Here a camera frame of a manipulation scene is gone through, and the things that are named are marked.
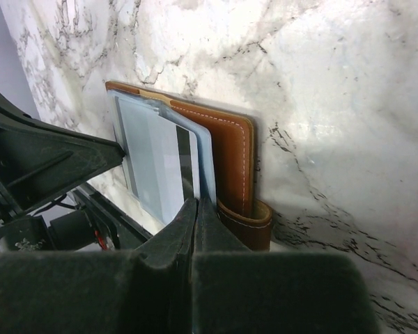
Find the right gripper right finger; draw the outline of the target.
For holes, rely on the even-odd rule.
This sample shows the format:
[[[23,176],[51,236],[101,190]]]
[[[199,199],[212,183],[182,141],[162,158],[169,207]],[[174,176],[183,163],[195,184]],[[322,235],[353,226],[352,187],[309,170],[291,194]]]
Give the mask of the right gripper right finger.
[[[364,280],[334,253],[255,252],[199,202],[192,256],[195,333],[378,333]]]

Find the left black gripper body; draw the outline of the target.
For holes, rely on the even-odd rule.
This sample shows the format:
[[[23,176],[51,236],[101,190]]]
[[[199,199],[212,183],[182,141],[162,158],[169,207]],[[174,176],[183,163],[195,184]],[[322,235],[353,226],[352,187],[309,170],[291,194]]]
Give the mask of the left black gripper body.
[[[136,249],[152,234],[85,184],[12,223],[0,224],[0,252]]]

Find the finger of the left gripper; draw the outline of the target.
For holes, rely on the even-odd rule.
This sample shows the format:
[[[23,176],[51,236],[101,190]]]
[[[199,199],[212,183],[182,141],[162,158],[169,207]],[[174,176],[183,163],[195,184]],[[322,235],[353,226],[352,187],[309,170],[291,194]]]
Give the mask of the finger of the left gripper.
[[[0,93],[0,218],[17,218],[122,163],[114,141],[32,118]]]

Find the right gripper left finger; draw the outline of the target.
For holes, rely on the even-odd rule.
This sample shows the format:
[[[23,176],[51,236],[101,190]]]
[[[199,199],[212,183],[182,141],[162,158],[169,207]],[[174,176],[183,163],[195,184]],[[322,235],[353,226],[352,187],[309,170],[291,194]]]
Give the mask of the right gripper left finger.
[[[0,333],[178,333],[197,202],[134,250],[0,253]]]

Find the brown leather card holder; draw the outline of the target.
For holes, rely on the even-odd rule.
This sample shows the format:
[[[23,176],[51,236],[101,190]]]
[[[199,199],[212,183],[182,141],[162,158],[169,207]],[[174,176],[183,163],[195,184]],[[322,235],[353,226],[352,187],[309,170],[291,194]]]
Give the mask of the brown leather card holder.
[[[272,209],[254,197],[256,141],[249,117],[128,83],[108,81],[105,87],[108,91],[164,102],[173,111],[205,127],[212,139],[221,222],[251,250],[270,249]]]

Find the grey magnetic stripe card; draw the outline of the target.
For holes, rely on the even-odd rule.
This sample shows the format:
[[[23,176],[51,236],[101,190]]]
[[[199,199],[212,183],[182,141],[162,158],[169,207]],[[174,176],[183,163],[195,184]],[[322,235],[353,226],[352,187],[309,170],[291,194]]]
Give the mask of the grey magnetic stripe card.
[[[159,101],[114,92],[111,103],[127,186],[166,225],[188,198],[200,196],[196,134],[170,119],[170,108]]]

